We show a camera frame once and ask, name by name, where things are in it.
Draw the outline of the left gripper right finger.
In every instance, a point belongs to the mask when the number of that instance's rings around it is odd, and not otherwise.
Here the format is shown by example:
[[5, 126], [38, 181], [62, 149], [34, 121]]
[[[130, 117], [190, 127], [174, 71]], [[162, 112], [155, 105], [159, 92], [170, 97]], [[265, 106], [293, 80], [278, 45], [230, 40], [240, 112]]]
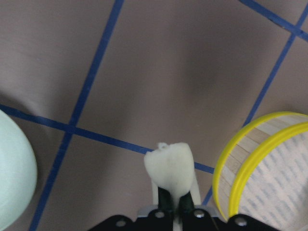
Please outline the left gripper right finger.
[[178, 204], [179, 213], [190, 213], [194, 209], [194, 203], [191, 192], [181, 196]]

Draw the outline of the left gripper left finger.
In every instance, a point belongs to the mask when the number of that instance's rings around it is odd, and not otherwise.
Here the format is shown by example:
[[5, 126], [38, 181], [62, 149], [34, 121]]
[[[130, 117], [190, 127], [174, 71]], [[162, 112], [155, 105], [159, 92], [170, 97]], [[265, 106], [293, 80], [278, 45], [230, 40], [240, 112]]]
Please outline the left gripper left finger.
[[160, 187], [158, 187], [158, 209], [170, 214], [174, 213], [174, 204], [170, 192]]

